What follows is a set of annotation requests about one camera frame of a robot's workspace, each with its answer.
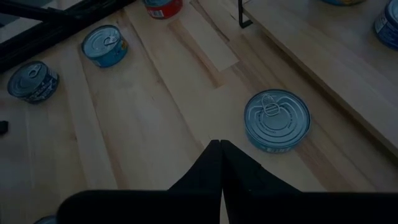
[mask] red can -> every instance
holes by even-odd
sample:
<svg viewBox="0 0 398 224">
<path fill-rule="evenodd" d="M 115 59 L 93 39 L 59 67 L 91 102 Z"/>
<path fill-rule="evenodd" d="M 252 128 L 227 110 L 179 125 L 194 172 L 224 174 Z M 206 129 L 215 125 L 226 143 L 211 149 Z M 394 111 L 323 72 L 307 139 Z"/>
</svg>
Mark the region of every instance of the red can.
<svg viewBox="0 0 398 224">
<path fill-rule="evenodd" d="M 143 0 L 150 16 L 155 19 L 167 19 L 182 8 L 183 0 Z"/>
</svg>

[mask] pull tab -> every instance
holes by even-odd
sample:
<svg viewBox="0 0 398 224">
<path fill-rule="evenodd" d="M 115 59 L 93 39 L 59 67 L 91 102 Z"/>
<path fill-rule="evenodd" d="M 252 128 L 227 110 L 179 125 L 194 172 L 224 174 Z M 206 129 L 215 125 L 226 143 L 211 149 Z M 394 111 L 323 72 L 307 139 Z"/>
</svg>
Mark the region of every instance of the pull tab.
<svg viewBox="0 0 398 224">
<path fill-rule="evenodd" d="M 37 74 L 39 74 L 39 71 L 40 71 L 41 68 L 42 68 L 42 65 L 40 65 L 40 64 L 35 65 L 35 66 L 29 71 L 29 73 L 27 74 L 27 76 L 28 76 L 29 78 L 34 78 L 34 77 L 36 77 Z"/>
<path fill-rule="evenodd" d="M 104 39 L 104 45 L 105 46 L 111 45 L 113 43 L 116 43 L 118 40 L 119 40 L 119 38 L 114 36 L 114 35 L 109 36 L 109 37 Z"/>
<path fill-rule="evenodd" d="M 280 107 L 272 96 L 265 94 L 261 99 L 261 103 L 262 108 L 267 116 L 275 116 L 279 114 Z"/>
</svg>

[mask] wooden shelf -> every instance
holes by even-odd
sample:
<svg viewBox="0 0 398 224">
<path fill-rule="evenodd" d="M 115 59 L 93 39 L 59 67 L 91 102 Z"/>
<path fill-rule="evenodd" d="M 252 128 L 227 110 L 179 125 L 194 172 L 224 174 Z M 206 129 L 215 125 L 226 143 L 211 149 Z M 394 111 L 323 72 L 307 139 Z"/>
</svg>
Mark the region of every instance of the wooden shelf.
<svg viewBox="0 0 398 224">
<path fill-rule="evenodd" d="M 251 0 L 245 13 L 398 156 L 398 52 L 373 31 L 388 0 Z"/>
</svg>

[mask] blue tuna can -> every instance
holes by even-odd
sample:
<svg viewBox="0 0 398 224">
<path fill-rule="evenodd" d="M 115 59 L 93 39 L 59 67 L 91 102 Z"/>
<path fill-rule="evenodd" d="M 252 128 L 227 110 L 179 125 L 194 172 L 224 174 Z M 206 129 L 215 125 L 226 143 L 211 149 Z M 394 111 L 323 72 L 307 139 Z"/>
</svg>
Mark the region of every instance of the blue tuna can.
<svg viewBox="0 0 398 224">
<path fill-rule="evenodd" d="M 252 97 L 244 110 L 249 140 L 271 153 L 291 150 L 308 133 L 311 115 L 306 104 L 285 90 L 266 90 Z"/>
<path fill-rule="evenodd" d="M 379 40 L 386 46 L 398 50 L 398 0 L 391 0 L 374 22 Z"/>
<path fill-rule="evenodd" d="M 352 6 L 364 2 L 366 0 L 322 0 L 322 1 L 327 2 L 329 4 L 334 4 L 336 6 Z"/>
<path fill-rule="evenodd" d="M 43 62 L 30 62 L 18 69 L 7 85 L 8 93 L 31 104 L 50 98 L 58 87 L 58 75 Z"/>
<path fill-rule="evenodd" d="M 127 53 L 127 42 L 117 27 L 106 25 L 90 32 L 81 49 L 95 65 L 106 68 L 123 59 Z"/>
</svg>

